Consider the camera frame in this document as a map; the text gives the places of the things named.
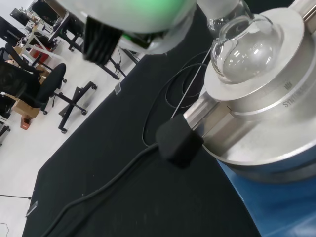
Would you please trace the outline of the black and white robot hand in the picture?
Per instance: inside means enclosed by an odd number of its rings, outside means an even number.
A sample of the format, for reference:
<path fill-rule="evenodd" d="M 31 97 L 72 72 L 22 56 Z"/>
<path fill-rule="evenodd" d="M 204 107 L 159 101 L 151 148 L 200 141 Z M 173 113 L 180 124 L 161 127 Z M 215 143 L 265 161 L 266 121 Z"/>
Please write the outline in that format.
<path fill-rule="evenodd" d="M 84 23 L 83 57 L 105 65 L 117 46 L 147 55 L 164 54 L 185 38 L 195 0 L 60 0 Z"/>

